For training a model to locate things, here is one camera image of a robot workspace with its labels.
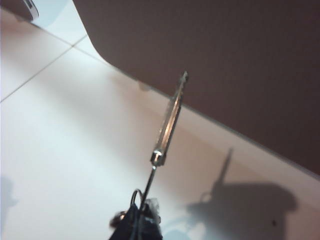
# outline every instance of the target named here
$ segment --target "brown panel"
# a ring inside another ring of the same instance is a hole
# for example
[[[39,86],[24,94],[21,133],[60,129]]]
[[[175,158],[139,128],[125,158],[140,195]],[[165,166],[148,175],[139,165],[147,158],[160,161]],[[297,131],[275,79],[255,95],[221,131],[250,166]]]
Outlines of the brown panel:
[[[320,174],[320,4],[74,0],[97,51],[166,94]]]

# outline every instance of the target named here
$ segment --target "floor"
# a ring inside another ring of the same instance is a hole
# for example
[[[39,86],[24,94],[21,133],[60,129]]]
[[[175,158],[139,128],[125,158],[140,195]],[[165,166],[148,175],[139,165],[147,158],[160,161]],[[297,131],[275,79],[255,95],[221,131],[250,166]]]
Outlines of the floor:
[[[44,2],[33,24],[1,10],[1,238],[108,239],[168,98],[99,56],[71,0]],[[186,107],[149,196],[165,240],[320,239],[316,176]]]

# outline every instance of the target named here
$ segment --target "white tile floor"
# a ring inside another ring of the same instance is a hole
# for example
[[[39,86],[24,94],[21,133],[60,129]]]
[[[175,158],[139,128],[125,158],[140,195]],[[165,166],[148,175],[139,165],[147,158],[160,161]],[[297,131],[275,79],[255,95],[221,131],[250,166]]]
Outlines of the white tile floor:
[[[168,102],[106,63],[63,4],[44,30],[1,11],[4,240],[108,239],[145,186]],[[165,240],[320,239],[317,179],[185,107],[150,196]]]

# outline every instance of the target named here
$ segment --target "gray object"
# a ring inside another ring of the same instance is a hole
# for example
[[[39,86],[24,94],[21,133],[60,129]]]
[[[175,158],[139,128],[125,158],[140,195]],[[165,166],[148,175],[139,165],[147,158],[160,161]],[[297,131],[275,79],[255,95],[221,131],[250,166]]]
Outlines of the gray object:
[[[39,17],[38,10],[32,0],[1,0],[0,2],[2,7],[29,22]]]
[[[188,73],[184,71],[182,77],[179,80],[178,87],[175,91],[174,96],[170,100],[167,110],[165,113],[163,125],[159,131],[159,137],[156,141],[154,150],[151,156],[151,163],[152,163],[152,170],[148,182],[146,184],[144,193],[142,195],[141,204],[140,204],[140,211],[143,209],[145,205],[145,201],[147,199],[147,195],[149,193],[150,186],[156,174],[157,167],[162,166],[165,164],[167,150],[169,148],[171,137],[174,133],[176,122],[179,117],[182,98],[184,94],[184,87],[186,82],[188,81]]]

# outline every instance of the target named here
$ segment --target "brown surface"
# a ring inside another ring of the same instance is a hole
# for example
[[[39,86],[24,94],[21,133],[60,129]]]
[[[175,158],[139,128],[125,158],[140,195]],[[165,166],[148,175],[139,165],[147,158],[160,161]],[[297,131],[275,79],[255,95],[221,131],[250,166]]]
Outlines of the brown surface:
[[[320,3],[74,0],[109,63],[320,175]]]

